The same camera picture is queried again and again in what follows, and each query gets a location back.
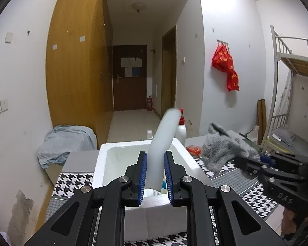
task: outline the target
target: light blue cloth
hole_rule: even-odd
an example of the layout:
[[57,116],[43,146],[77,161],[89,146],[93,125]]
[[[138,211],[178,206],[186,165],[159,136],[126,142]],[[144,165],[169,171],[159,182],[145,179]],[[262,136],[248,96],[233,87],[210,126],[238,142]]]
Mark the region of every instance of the light blue cloth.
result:
[[97,150],[97,138],[94,131],[86,126],[63,126],[53,128],[38,150],[37,157],[43,169],[49,163],[64,165],[72,151]]

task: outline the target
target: fire extinguisher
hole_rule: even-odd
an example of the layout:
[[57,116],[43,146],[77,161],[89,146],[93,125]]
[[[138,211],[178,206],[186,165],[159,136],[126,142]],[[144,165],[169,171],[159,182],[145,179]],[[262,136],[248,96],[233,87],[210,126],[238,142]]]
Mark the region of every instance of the fire extinguisher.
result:
[[147,111],[152,111],[152,105],[153,105],[153,101],[152,101],[152,96],[147,97]]

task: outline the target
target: silver bolt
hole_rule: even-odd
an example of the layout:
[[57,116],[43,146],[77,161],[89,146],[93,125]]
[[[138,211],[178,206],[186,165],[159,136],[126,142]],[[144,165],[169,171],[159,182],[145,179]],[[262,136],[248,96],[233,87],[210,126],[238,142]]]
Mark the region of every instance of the silver bolt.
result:
[[82,191],[83,193],[87,193],[87,192],[91,191],[91,187],[88,186],[88,185],[83,186],[83,187],[81,188],[81,191]]
[[231,191],[231,187],[228,186],[228,185],[222,185],[220,187],[220,189],[223,191],[223,192],[230,192]]
[[128,176],[122,176],[122,177],[120,177],[118,180],[120,181],[120,182],[128,182],[129,181],[129,177]]
[[192,177],[191,176],[184,176],[183,177],[183,181],[184,182],[191,182],[193,179],[192,179]]

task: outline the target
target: brown rolled mat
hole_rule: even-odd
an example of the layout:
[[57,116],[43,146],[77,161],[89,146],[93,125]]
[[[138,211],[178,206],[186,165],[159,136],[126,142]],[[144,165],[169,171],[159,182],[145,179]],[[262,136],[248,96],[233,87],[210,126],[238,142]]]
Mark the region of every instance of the brown rolled mat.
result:
[[262,138],[263,138],[263,123],[262,123],[262,104],[261,104],[261,100],[258,100],[257,103],[257,116],[258,116],[258,126],[259,126],[259,130],[258,130],[258,145],[261,145],[262,142]]
[[267,126],[265,99],[261,100],[261,109],[262,109],[262,138],[263,138],[265,131],[266,131],[266,126]]

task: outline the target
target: white foam box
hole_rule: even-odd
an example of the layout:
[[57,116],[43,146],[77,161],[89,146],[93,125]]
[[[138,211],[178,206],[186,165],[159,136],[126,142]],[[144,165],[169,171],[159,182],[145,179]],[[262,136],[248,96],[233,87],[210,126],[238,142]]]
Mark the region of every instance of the white foam box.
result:
[[[128,166],[137,163],[140,151],[148,152],[150,143],[151,140],[103,144],[100,147],[92,187],[108,185],[112,180],[123,176]],[[182,165],[187,175],[197,178],[205,185],[212,185],[176,138],[173,139],[169,150],[174,162]],[[144,197],[140,207],[125,208],[125,241],[151,239],[186,230],[186,207],[172,207],[167,194]]]

